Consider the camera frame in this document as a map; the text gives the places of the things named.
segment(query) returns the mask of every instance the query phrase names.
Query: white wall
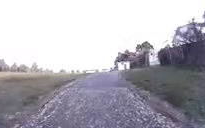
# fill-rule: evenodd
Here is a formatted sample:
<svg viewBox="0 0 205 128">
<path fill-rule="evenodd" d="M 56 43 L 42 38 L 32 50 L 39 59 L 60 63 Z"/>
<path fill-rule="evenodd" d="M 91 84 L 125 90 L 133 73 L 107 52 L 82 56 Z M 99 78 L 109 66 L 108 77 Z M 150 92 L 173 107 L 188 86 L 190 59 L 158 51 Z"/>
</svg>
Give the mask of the white wall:
<svg viewBox="0 0 205 128">
<path fill-rule="evenodd" d="M 160 64 L 157 52 L 150 51 L 150 53 L 149 53 L 149 64 L 150 64 L 150 66 L 159 65 Z"/>
<path fill-rule="evenodd" d="M 130 62 L 129 61 L 118 62 L 118 70 L 125 70 L 125 69 L 130 69 Z"/>
</svg>

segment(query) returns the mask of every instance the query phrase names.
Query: white sky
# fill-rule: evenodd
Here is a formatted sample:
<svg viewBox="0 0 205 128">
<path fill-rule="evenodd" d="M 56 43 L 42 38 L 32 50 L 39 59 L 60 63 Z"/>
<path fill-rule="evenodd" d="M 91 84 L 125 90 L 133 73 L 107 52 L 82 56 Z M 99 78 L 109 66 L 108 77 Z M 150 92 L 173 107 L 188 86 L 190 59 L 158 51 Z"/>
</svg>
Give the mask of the white sky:
<svg viewBox="0 0 205 128">
<path fill-rule="evenodd" d="M 0 0 L 0 59 L 43 68 L 109 68 L 119 51 L 159 50 L 205 0 Z"/>
</svg>

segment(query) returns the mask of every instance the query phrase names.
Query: grass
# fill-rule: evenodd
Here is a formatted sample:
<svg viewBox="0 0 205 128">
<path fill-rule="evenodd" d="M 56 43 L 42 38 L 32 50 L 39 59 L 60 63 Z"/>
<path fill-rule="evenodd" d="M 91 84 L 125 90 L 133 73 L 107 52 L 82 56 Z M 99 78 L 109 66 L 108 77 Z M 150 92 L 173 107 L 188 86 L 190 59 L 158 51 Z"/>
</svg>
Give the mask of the grass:
<svg viewBox="0 0 205 128">
<path fill-rule="evenodd" d="M 0 118 L 17 112 L 33 112 L 44 97 L 81 76 L 64 73 L 0 73 Z"/>
<path fill-rule="evenodd" d="M 191 120 L 205 122 L 205 75 L 175 67 L 123 72 L 128 81 L 168 101 Z"/>
</svg>

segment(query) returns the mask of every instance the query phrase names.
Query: grassy field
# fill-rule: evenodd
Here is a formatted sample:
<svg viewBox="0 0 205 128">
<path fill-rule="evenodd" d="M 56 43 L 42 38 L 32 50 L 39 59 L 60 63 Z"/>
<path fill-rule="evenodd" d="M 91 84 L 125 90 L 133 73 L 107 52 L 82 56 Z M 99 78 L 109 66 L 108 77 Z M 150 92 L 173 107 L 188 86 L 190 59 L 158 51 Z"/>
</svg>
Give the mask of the grassy field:
<svg viewBox="0 0 205 128">
<path fill-rule="evenodd" d="M 205 75 L 174 67 L 150 67 L 123 72 L 137 87 L 168 101 L 189 119 L 205 122 Z"/>
<path fill-rule="evenodd" d="M 55 89 L 81 77 L 75 74 L 0 73 L 0 118 L 33 112 Z"/>
</svg>

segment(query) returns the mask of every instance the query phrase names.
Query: house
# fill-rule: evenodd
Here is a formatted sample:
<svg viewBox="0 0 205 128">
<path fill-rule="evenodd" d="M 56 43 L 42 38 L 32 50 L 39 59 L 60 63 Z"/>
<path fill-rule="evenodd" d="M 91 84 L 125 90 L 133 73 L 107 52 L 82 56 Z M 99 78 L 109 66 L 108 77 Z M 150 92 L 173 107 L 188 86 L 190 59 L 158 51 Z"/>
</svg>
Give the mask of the house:
<svg viewBox="0 0 205 128">
<path fill-rule="evenodd" d="M 130 61 L 121 61 L 117 62 L 117 69 L 118 70 L 127 70 L 130 69 Z"/>
</svg>

